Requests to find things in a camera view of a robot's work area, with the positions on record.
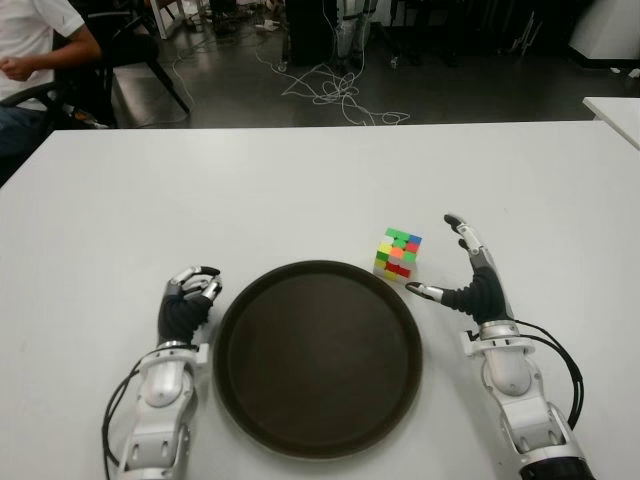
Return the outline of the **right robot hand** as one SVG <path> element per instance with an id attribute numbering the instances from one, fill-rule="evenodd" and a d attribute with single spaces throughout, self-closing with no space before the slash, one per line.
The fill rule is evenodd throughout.
<path id="1" fill-rule="evenodd" d="M 473 272 L 471 282 L 459 289 L 445 289 L 412 281 L 405 288 L 421 298 L 471 316 L 478 325 L 513 321 L 513 312 L 489 249 L 460 216 L 445 214 L 444 221 L 459 235 L 458 244 L 468 255 Z"/>

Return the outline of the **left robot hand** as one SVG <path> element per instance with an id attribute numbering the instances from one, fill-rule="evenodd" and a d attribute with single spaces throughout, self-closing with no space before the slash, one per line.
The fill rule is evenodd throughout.
<path id="1" fill-rule="evenodd" d="M 190 344 L 221 291 L 221 272 L 214 267 L 191 266 L 170 278 L 158 312 L 158 344 Z"/>

